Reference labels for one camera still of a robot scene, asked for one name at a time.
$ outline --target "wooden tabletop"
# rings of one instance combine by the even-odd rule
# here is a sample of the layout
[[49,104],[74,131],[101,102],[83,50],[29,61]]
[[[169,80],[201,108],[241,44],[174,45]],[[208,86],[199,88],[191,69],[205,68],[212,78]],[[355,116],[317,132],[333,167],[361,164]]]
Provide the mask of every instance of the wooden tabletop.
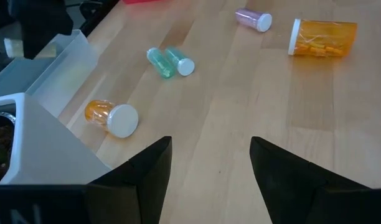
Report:
[[[238,25],[234,12],[245,6],[271,13],[271,29]],[[290,57],[297,17],[357,22],[350,55]],[[381,187],[381,0],[119,2],[88,39],[98,66],[59,118],[113,167],[172,136],[161,223],[270,223],[248,155],[252,136]],[[146,51],[167,45],[192,58],[195,73],[163,80]],[[135,133],[117,139],[87,124],[94,99],[133,105]]]

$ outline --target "orange pill bottle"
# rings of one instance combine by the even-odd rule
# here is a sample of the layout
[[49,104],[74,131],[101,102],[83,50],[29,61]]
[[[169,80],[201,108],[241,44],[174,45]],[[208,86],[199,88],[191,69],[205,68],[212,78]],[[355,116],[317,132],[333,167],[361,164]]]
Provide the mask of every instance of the orange pill bottle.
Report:
[[353,22],[307,21],[296,19],[290,37],[290,55],[346,56],[355,40]]
[[93,100],[84,111],[85,119],[119,138],[130,136],[138,125],[138,113],[131,105],[115,105],[107,100]]

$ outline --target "wooden table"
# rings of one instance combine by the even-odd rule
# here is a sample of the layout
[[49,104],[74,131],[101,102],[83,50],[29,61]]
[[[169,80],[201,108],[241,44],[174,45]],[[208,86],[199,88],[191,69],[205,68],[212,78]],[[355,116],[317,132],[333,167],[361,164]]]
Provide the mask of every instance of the wooden table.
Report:
[[[244,6],[270,12],[272,28],[239,26],[234,11]],[[296,17],[357,22],[352,52],[288,56]],[[248,155],[252,136],[381,187],[381,0],[119,2],[88,39],[98,66],[59,118],[113,167],[173,137],[161,223],[270,223]],[[194,59],[194,74],[160,78],[146,51],[167,45]],[[138,129],[116,139],[87,124],[93,99],[133,105]]]

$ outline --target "white bottle cap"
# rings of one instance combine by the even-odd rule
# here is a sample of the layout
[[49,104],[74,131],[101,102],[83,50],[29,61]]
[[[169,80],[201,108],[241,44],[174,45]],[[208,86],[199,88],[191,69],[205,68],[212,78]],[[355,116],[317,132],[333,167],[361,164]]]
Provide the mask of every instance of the white bottle cap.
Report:
[[178,62],[177,69],[182,76],[188,76],[195,70],[195,62],[189,58],[184,58]]
[[107,125],[111,134],[126,138],[138,125],[138,113],[131,105],[117,105],[110,111]]
[[267,31],[272,25],[272,16],[269,13],[264,13],[257,20],[257,30],[260,32]]
[[298,31],[300,30],[300,19],[295,19],[294,24],[293,24],[293,31],[291,31],[291,36],[290,36],[290,43],[289,43],[289,55],[294,55],[294,50],[296,48],[296,42],[297,42],[297,36],[298,36]]

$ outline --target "pill bottle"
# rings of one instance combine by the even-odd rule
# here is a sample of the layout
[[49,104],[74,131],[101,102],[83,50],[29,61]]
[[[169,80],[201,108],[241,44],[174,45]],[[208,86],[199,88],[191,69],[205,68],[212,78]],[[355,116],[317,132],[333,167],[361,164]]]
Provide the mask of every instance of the pill bottle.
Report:
[[289,43],[289,55],[345,56],[355,40],[353,22],[296,19]]
[[146,52],[146,57],[163,78],[171,78],[176,74],[176,69],[158,48],[153,47],[149,49]]
[[167,47],[164,53],[182,76],[188,76],[195,70],[195,63],[175,47]]
[[249,9],[238,9],[235,12],[236,20],[248,27],[260,32],[267,31],[272,24],[272,16],[269,13],[255,12]]
[[85,119],[119,138],[130,136],[138,125],[138,113],[127,104],[93,100],[85,107]]

